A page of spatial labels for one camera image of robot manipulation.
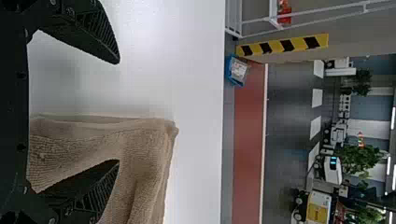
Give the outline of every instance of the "grey floor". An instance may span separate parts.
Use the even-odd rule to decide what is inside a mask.
[[[320,140],[310,140],[311,120],[322,115],[321,106],[312,108],[312,90],[323,79],[313,74],[312,62],[269,67],[263,223],[290,223],[292,190],[305,187],[308,154]]]
[[[226,55],[234,42],[226,35]],[[312,90],[323,90],[323,105],[312,108]],[[322,128],[336,117],[339,79],[313,75],[313,63],[270,64],[263,223],[290,223],[292,190],[304,188],[309,151],[322,134],[310,140],[311,120],[322,116]],[[224,83],[221,223],[232,223],[233,208],[233,86]]]

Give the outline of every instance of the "red fire extinguisher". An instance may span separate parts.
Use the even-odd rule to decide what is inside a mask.
[[[364,147],[364,138],[363,138],[362,132],[358,133],[358,144],[359,144],[359,147]]]
[[[291,7],[289,6],[289,0],[278,0],[279,2],[279,11],[278,15],[285,15],[291,13]],[[291,17],[284,17],[277,19],[278,23],[281,24],[291,24]]]

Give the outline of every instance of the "green plant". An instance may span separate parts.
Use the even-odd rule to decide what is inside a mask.
[[[370,70],[361,69],[356,72],[356,76],[354,76],[354,80],[357,83],[354,87],[352,87],[352,91],[361,96],[367,96],[367,94],[371,91],[371,78]]]
[[[356,187],[358,187],[358,189],[360,190],[367,190],[367,188],[369,187],[369,183],[362,180],[361,182],[359,182],[359,184]]]
[[[340,158],[343,171],[347,175],[365,172],[373,168],[383,157],[379,148],[373,146],[344,146],[336,150],[335,154]]]
[[[352,94],[352,88],[351,87],[343,87],[343,88],[341,88],[341,94],[344,94],[344,95]]]
[[[360,96],[367,96],[371,91],[371,86],[368,84],[358,84],[352,88],[352,91]]]
[[[370,83],[372,75],[370,74],[370,70],[368,69],[360,69],[356,72],[355,80],[358,83]]]
[[[345,223],[377,224],[382,219],[384,216],[377,209],[359,206],[354,215],[346,214]]]
[[[359,174],[360,179],[368,179],[370,177],[370,173],[368,171],[363,171],[363,173]]]

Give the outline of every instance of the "white railing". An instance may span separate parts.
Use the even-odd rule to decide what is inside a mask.
[[[339,20],[339,19],[349,18],[349,17],[353,17],[353,16],[359,16],[359,15],[366,14],[366,13],[387,10],[387,9],[396,7],[396,3],[389,4],[386,6],[380,6],[380,7],[375,5],[375,4],[379,4],[379,3],[390,3],[390,2],[392,2],[392,0],[366,0],[366,1],[360,1],[357,3],[350,3],[350,4],[339,5],[339,6],[333,6],[333,7],[322,7],[322,8],[316,8],[316,9],[311,9],[311,10],[306,10],[306,11],[301,11],[301,12],[293,12],[293,13],[288,13],[288,14],[283,14],[283,15],[277,15],[277,1],[278,0],[269,0],[270,11],[269,11],[268,17],[258,18],[258,19],[249,20],[249,21],[242,21],[242,1],[243,0],[226,0],[226,27],[225,27],[225,30],[230,35],[236,36],[238,38],[252,37],[255,35],[267,35],[267,34],[281,31],[281,30],[289,30],[289,29],[298,28],[298,27],[302,27],[302,26],[306,26],[306,25],[312,25],[312,24],[325,22],[325,21],[335,21],[335,20]],[[315,14],[315,13],[327,12],[327,11],[335,11],[335,10],[351,8],[351,7],[361,7],[361,10],[351,12],[351,13],[341,14],[338,16],[323,18],[320,20],[296,23],[296,24],[293,24],[293,25],[290,25],[287,27],[284,27],[284,26],[282,26],[282,24],[279,24],[277,22],[277,20],[281,19],[281,18],[298,17],[298,16],[303,16],[303,15],[309,15],[309,14]],[[243,34],[243,32],[242,32],[243,25],[250,24],[253,22],[260,22],[260,21],[270,22],[275,27],[275,29],[269,30],[269,31],[264,31],[264,32],[258,32],[256,34],[251,34],[251,35]]]

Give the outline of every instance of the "knitted blanket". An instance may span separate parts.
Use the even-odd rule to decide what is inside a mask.
[[[119,160],[99,223],[160,224],[177,134],[175,123],[164,119],[35,117],[27,178],[41,192],[103,161]]]

